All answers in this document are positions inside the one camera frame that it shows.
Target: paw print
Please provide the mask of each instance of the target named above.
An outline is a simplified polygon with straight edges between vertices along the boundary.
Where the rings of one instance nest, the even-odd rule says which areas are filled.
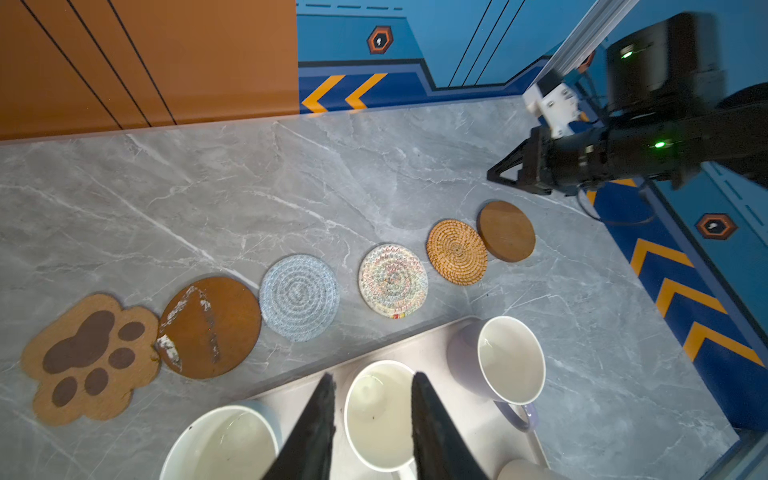
[[[108,420],[131,402],[133,389],[160,369],[152,344],[157,317],[136,306],[123,310],[108,295],[91,295],[37,335],[22,353],[22,368],[40,381],[32,408],[43,422],[64,425],[80,415]]]

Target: mug rim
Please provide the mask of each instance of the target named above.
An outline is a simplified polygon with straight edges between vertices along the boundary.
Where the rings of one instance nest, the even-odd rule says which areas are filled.
[[[203,415],[200,415],[197,417],[191,424],[189,424],[184,431],[176,438],[176,441],[174,442],[174,445],[170,447],[170,450],[168,451],[168,454],[165,455],[165,461],[163,462],[163,468],[160,470],[160,480],[164,480],[164,475],[166,474],[166,469],[168,467],[168,460],[170,460],[170,457],[176,452],[179,442],[181,442],[181,439],[184,438],[184,436],[188,436],[189,431],[194,427],[195,425],[198,425],[200,422],[205,420],[206,418],[212,416],[215,413],[223,412],[226,410],[230,411],[241,411],[241,412],[247,412],[252,415],[255,415],[256,417],[261,420],[261,422],[266,426],[267,431],[270,433],[270,438],[272,439],[272,445],[275,448],[275,458],[280,454],[280,447],[277,445],[277,436],[275,435],[275,431],[272,428],[272,425],[266,420],[264,415],[261,415],[259,412],[257,412],[255,409],[250,408],[249,406],[245,406],[242,404],[230,404],[230,405],[224,405],[221,407],[216,407],[213,410],[208,410]]]
[[[485,374],[485,369],[483,368],[482,361],[480,360],[480,339],[482,338],[483,332],[491,323],[499,320],[504,320],[504,319],[513,320],[514,322],[522,325],[523,328],[525,328],[525,330],[531,334],[531,337],[533,337],[533,340],[536,342],[536,346],[538,347],[538,354],[539,354],[539,357],[541,358],[541,372],[542,372],[541,385],[538,386],[536,390],[536,394],[533,395],[533,398],[531,398],[527,402],[513,402],[507,399],[501,393],[499,393],[498,390],[496,390],[496,388],[491,384],[490,380],[488,380],[488,376]],[[533,331],[530,328],[528,328],[528,325],[525,325],[522,321],[514,318],[513,316],[509,316],[509,315],[495,316],[487,320],[485,322],[485,325],[483,325],[482,328],[480,329],[480,333],[478,334],[478,342],[477,342],[476,349],[477,349],[477,356],[478,356],[478,365],[480,366],[480,372],[482,373],[482,378],[485,380],[485,384],[488,385],[488,387],[493,391],[494,394],[496,394],[497,397],[499,397],[500,399],[504,400],[507,403],[511,403],[512,405],[527,405],[529,403],[533,403],[538,398],[538,396],[541,395],[541,391],[544,389],[544,384],[547,382],[547,362],[545,361],[544,350],[541,348],[541,344],[539,343],[538,338],[533,333]]]
[[[415,375],[416,372],[414,370],[407,366],[403,362],[398,362],[397,360],[376,360],[375,362],[371,362],[368,365],[364,366],[360,371],[358,371],[355,374],[355,378],[352,380],[352,383],[349,385],[349,390],[346,392],[346,399],[344,400],[344,432],[346,433],[346,441],[349,443],[349,447],[352,448],[352,451],[355,452],[355,456],[368,468],[375,470],[376,472],[397,472],[398,470],[405,468],[406,466],[410,465],[411,462],[414,462],[414,456],[411,452],[411,458],[408,459],[405,463],[402,463],[396,467],[391,468],[383,468],[376,466],[369,462],[368,460],[365,460],[362,455],[360,455],[360,452],[357,451],[357,448],[355,448],[355,444],[352,441],[351,436],[349,435],[349,421],[347,420],[347,416],[349,414],[349,399],[352,396],[352,390],[355,388],[355,384],[362,378],[363,373],[369,371],[370,369],[373,369],[374,367],[381,366],[381,365],[395,365],[398,367],[401,367],[408,372],[411,373],[411,375]]]

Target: mug handle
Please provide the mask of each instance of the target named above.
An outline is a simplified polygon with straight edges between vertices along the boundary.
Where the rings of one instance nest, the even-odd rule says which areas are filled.
[[[538,412],[536,411],[536,407],[533,406],[533,403],[528,403],[527,405],[522,406],[525,411],[525,416],[527,417],[525,420],[521,419],[507,402],[494,401],[494,403],[502,412],[504,418],[506,418],[517,430],[520,430],[523,433],[528,433],[538,425]]]
[[[397,471],[397,478],[399,480],[416,480],[416,475],[411,470],[410,463]]]

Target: coaster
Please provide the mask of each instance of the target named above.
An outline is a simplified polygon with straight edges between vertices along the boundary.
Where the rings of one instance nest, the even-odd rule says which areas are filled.
[[[443,220],[429,232],[427,255],[435,270],[458,285],[478,282],[488,268],[488,252],[475,229],[458,220]]]
[[[85,297],[24,348],[22,369],[40,382],[32,400],[36,416],[56,426],[80,415],[120,415],[133,389],[147,385],[160,369],[155,338],[151,311],[123,310],[109,295]]]
[[[414,313],[427,298],[427,272],[421,260],[394,243],[380,245],[366,255],[357,281],[368,306],[393,319]]]
[[[500,200],[482,209],[478,232],[488,251],[505,262],[528,258],[536,246],[536,233],[528,217],[515,205]]]
[[[212,276],[184,287],[168,303],[155,345],[174,372],[209,379],[245,360],[259,333],[259,303],[248,287]]]
[[[266,272],[259,293],[264,322],[291,342],[323,333],[339,309],[333,270],[312,255],[291,255]]]

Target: purple mug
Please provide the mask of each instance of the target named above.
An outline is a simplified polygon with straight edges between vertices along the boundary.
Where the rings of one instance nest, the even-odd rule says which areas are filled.
[[[546,365],[541,345],[523,322],[496,316],[470,323],[448,345],[448,367],[461,386],[495,402],[518,430],[538,424],[533,401],[544,388]],[[510,406],[519,405],[526,419]]]

